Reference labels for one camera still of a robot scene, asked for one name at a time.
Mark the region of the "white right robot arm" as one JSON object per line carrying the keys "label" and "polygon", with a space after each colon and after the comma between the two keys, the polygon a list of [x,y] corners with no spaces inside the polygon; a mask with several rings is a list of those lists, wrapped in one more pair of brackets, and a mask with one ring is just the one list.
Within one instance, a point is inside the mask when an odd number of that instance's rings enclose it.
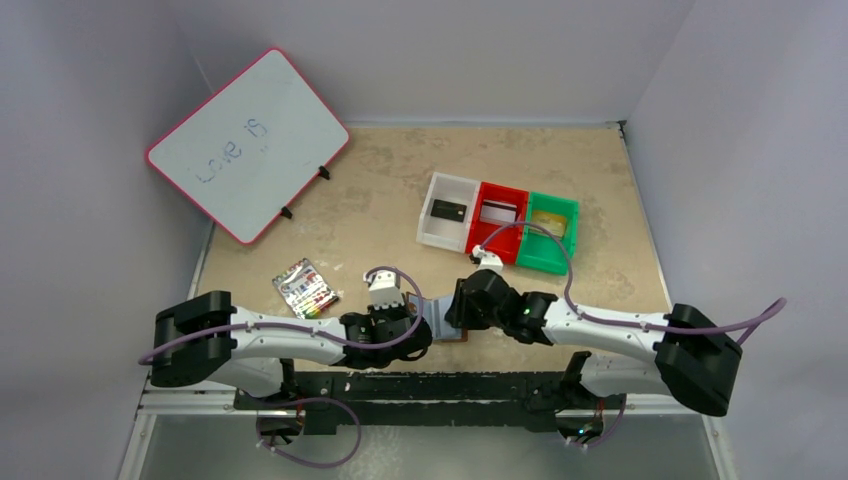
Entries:
{"label": "white right robot arm", "polygon": [[445,320],[464,330],[498,328],[524,344],[576,346],[563,388],[589,401],[616,395],[667,395],[703,415],[726,415],[740,345],[698,309],[636,314],[570,305],[552,293],[520,293],[497,272],[456,283]]}

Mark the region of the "white plastic bin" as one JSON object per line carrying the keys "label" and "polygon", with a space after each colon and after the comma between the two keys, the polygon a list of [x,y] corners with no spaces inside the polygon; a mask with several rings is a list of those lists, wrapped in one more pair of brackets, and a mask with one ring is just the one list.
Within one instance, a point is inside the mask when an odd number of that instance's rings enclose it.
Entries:
{"label": "white plastic bin", "polygon": [[416,241],[464,252],[480,187],[478,180],[434,172],[419,215]]}

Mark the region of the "brown leather card holder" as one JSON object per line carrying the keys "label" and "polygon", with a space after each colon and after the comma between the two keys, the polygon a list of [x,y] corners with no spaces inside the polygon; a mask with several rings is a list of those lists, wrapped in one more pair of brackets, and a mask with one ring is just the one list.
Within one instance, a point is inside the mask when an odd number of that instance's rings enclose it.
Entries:
{"label": "brown leather card holder", "polygon": [[422,308],[423,319],[430,327],[434,343],[459,343],[468,340],[466,330],[453,327],[446,320],[447,310],[453,301],[452,294],[432,299],[420,299],[413,292],[407,292],[406,299],[413,316],[417,314],[419,307]]}

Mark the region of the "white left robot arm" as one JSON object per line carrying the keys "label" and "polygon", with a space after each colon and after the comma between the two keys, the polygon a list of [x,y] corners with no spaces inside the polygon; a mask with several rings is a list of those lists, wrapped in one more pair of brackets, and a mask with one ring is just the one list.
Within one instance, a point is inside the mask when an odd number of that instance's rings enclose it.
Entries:
{"label": "white left robot arm", "polygon": [[295,360],[382,369],[416,360],[432,342],[428,323],[405,306],[303,320],[260,314],[212,291],[160,311],[154,348],[139,362],[158,388],[212,381],[264,398],[292,392]]}

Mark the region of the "red plastic bin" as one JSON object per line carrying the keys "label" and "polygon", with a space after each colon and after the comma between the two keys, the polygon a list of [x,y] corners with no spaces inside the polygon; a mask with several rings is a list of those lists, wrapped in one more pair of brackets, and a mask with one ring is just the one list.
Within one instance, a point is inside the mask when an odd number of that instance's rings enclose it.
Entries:
{"label": "red plastic bin", "polygon": [[[525,219],[529,192],[482,182],[476,200],[465,252],[470,254],[501,226]],[[504,264],[514,264],[523,238],[521,227],[512,227],[491,240],[485,250],[497,254]]]}

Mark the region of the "pack of coloured markers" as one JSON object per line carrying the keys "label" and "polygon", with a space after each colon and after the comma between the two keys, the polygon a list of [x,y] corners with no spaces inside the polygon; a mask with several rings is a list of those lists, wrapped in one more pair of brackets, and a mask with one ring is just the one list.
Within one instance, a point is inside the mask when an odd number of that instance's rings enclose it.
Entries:
{"label": "pack of coloured markers", "polygon": [[318,318],[340,300],[338,293],[307,258],[291,265],[271,282],[299,319]]}

